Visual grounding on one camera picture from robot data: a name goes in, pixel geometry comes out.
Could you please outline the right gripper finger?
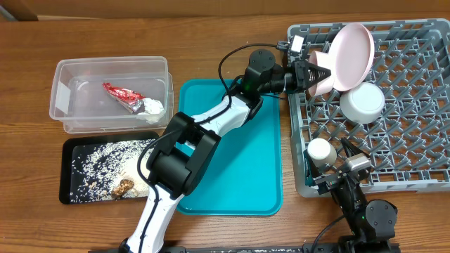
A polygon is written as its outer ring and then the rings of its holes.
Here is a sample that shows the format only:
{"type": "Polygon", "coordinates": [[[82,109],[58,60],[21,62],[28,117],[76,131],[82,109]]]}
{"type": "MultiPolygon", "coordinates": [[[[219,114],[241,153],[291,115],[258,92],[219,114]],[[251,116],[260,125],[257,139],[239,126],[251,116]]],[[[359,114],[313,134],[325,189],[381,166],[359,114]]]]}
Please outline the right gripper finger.
{"type": "Polygon", "coordinates": [[[319,186],[325,183],[323,174],[319,171],[319,168],[314,164],[312,158],[307,151],[303,152],[304,155],[304,171],[305,171],[305,185],[306,186],[319,186]]]}
{"type": "Polygon", "coordinates": [[[367,158],[369,158],[369,154],[365,153],[362,149],[356,147],[347,138],[341,138],[340,142],[347,157],[362,154],[365,155],[367,158]]]}

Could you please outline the small plate with food scraps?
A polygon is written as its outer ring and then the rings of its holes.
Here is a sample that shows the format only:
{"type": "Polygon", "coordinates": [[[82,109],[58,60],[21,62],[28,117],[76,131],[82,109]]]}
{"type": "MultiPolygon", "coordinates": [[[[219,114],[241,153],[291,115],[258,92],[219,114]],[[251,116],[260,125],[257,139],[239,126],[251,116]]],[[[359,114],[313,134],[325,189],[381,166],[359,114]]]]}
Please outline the small plate with food scraps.
{"type": "Polygon", "coordinates": [[[308,89],[309,95],[311,97],[320,96],[332,91],[335,81],[333,76],[335,64],[334,58],[324,52],[312,51],[310,53],[309,62],[321,68],[317,72],[317,79],[319,81],[308,89]]]}

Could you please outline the white cup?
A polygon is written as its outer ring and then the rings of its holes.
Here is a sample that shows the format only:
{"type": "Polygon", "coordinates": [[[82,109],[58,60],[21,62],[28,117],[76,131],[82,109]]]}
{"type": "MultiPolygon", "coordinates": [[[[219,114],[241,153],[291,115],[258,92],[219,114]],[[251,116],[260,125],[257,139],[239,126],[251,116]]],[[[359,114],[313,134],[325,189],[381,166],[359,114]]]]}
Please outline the white cup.
{"type": "Polygon", "coordinates": [[[309,142],[307,153],[316,167],[325,164],[334,165],[337,159],[336,149],[323,138],[315,138],[309,142]]]}

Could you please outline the large pink plate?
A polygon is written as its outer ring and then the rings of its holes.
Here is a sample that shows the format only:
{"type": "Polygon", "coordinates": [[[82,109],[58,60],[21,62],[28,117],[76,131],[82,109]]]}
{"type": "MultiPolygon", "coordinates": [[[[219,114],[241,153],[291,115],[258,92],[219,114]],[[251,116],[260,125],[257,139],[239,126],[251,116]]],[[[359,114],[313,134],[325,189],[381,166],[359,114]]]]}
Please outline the large pink plate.
{"type": "Polygon", "coordinates": [[[348,91],[360,85],[373,64],[375,44],[372,34],[359,22],[345,25],[331,43],[333,88],[348,91]]]}

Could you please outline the grey bowl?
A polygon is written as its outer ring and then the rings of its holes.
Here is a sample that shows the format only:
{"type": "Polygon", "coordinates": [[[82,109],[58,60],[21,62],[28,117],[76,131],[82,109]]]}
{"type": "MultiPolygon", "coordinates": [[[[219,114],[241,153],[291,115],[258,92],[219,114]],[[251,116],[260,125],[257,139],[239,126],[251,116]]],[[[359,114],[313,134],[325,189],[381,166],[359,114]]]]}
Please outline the grey bowl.
{"type": "Polygon", "coordinates": [[[369,124],[379,118],[385,106],[385,95],[375,84],[363,82],[344,92],[340,97],[340,109],[350,121],[369,124]]]}

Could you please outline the white tissue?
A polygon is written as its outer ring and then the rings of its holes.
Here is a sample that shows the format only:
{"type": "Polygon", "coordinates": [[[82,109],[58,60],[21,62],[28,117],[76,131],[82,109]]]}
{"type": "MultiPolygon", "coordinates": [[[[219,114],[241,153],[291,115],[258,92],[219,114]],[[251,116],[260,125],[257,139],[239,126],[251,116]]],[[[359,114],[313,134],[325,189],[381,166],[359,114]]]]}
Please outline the white tissue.
{"type": "Polygon", "coordinates": [[[164,116],[165,109],[159,100],[152,98],[144,98],[142,106],[139,109],[138,115],[141,115],[149,124],[159,122],[164,116]]]}

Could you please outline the red snack wrapper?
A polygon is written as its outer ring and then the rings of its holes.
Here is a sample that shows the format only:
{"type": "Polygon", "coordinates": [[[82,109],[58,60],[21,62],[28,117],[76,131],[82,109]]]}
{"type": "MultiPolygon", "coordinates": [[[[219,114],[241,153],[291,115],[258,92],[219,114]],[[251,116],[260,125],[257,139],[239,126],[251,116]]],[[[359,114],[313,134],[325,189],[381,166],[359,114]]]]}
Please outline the red snack wrapper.
{"type": "Polygon", "coordinates": [[[131,114],[137,114],[143,110],[145,96],[130,89],[113,86],[110,82],[103,82],[105,91],[118,103],[124,106],[131,114]]]}

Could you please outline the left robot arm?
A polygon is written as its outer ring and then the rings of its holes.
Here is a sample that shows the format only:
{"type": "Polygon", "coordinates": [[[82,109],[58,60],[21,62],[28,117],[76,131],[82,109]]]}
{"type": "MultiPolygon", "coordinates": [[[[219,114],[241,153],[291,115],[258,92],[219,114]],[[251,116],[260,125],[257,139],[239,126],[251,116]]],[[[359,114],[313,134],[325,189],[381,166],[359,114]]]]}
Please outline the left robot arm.
{"type": "Polygon", "coordinates": [[[159,252],[176,207],[203,178],[221,138],[255,117],[268,93],[299,93],[331,77],[329,63],[296,60],[287,67],[272,52],[253,51],[243,75],[225,87],[221,103],[195,116],[176,113],[163,135],[143,149],[148,155],[149,187],[143,213],[134,233],[119,252],[159,252]]]}

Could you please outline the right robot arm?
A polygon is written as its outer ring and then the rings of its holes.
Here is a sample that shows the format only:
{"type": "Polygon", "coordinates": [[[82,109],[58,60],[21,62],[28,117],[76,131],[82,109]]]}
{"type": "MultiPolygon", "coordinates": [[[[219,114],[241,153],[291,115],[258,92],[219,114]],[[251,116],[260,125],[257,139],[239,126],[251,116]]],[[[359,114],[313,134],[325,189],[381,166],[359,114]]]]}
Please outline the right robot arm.
{"type": "Polygon", "coordinates": [[[304,152],[307,168],[306,180],[317,187],[320,195],[329,193],[339,206],[342,215],[328,224],[311,245],[304,245],[305,252],[399,252],[390,244],[395,236],[398,209],[387,200],[368,201],[360,182],[370,175],[370,156],[346,138],[341,138],[345,152],[344,162],[332,174],[337,150],[325,139],[315,138],[304,152]],[[351,235],[339,237],[334,244],[320,244],[319,240],[336,223],[346,220],[351,235]]]}

